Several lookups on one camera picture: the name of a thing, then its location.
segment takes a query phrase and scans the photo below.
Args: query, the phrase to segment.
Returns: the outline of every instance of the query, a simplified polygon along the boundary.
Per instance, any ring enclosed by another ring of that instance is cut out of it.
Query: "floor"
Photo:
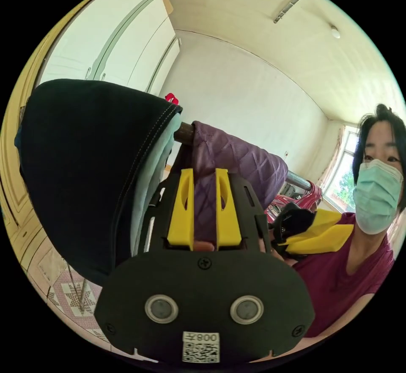
[[[22,265],[28,280],[48,307],[82,338],[105,350],[138,360],[156,360],[142,357],[134,352],[127,355],[112,346],[93,316],[101,287],[86,282],[81,310],[80,296],[84,278],[70,268],[46,237],[34,253],[27,269]]]

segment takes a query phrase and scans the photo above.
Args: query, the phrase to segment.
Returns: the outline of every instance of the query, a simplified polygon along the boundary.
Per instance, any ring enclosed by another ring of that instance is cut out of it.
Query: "sticker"
[[[218,333],[184,332],[183,362],[219,363],[220,335]]]

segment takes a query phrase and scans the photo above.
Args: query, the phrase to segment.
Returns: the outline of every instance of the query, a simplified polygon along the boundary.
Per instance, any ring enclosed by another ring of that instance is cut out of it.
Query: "screw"
[[[210,269],[211,267],[211,260],[209,258],[201,258],[198,261],[198,266],[202,269],[202,270],[207,270]]]
[[[111,335],[115,334],[115,327],[112,324],[106,324],[106,329]]]
[[[298,338],[304,331],[304,325],[298,325],[293,331],[292,331],[292,336],[294,338]]]

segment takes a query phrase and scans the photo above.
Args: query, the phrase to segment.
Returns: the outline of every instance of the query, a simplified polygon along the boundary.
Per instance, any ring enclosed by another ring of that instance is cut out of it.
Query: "stitching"
[[[123,187],[122,187],[122,189],[121,189],[120,195],[118,196],[118,200],[117,200],[117,204],[116,204],[114,213],[117,211],[118,203],[119,203],[119,201],[120,201],[121,196],[123,195],[124,187],[125,187],[126,183],[128,182],[129,176],[130,176],[130,174],[131,174],[131,171],[132,171],[132,168],[133,168],[133,166],[134,166],[134,164],[135,164],[135,161],[136,161],[137,158],[138,158],[138,155],[140,154],[141,150],[143,149],[143,147],[144,147],[144,145],[145,145],[145,142],[147,141],[148,137],[150,136],[151,132],[154,130],[154,128],[156,127],[156,125],[158,124],[158,122],[159,122],[159,120],[161,119],[161,117],[162,117],[162,116],[166,113],[166,111],[168,111],[170,108],[171,108],[171,107],[168,107],[168,108],[159,116],[159,118],[156,120],[155,124],[152,126],[152,128],[151,128],[150,131],[148,132],[147,136],[145,137],[144,142],[143,142],[143,144],[141,145],[140,149],[138,150],[138,152],[137,152],[137,154],[136,154],[136,156],[135,156],[135,158],[134,158],[134,161],[132,162],[132,165],[131,165],[130,171],[129,171],[128,175],[127,175],[126,181],[125,181],[124,184],[123,184]]]
[[[115,216],[115,213],[117,212],[118,204],[119,204],[119,202],[120,202],[121,196],[123,195],[124,187],[125,187],[125,185],[126,185],[128,179],[129,179],[129,176],[130,176],[130,174],[131,174],[131,171],[132,171],[132,168],[133,168],[133,166],[134,166],[134,163],[135,163],[135,161],[136,161],[137,158],[138,158],[138,155],[140,154],[141,150],[143,149],[143,147],[144,147],[144,145],[145,145],[146,140],[148,139],[149,135],[151,134],[151,132],[154,130],[154,128],[155,128],[156,125],[158,124],[158,122],[159,122],[159,120],[161,119],[161,117],[162,117],[162,116],[166,113],[166,111],[168,111],[170,108],[172,108],[172,107],[169,106],[169,107],[160,115],[160,117],[156,120],[155,124],[153,125],[153,127],[151,128],[151,130],[148,132],[147,136],[145,137],[145,140],[144,140],[143,144],[141,145],[140,149],[138,150],[137,155],[135,156],[135,159],[134,159],[134,161],[133,161],[133,163],[132,163],[132,165],[131,165],[130,171],[129,171],[128,175],[127,175],[126,181],[125,181],[125,183],[123,184],[123,188],[121,189],[121,193],[120,193],[120,196],[118,197],[117,204],[116,204],[116,207],[115,207],[114,215],[113,215],[113,216]],[[164,124],[164,122],[169,118],[169,116],[170,116],[174,111],[176,111],[176,109],[177,109],[177,106],[174,106],[173,109],[172,109],[172,110],[168,113],[168,115],[165,117],[165,119],[161,122],[161,125],[160,125],[160,126],[158,127],[158,129],[156,130],[156,133],[162,128],[162,125]],[[146,150],[149,149],[149,147],[151,146],[151,144],[153,143],[153,141],[154,141],[154,140],[152,139],[151,142],[149,143],[149,145],[147,146]]]

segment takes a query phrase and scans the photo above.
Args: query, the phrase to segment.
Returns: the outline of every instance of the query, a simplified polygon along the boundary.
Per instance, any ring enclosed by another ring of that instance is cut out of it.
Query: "green tree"
[[[340,188],[336,189],[334,193],[354,209],[355,203],[352,196],[352,192],[354,191],[354,177],[352,170],[345,173],[338,184]]]

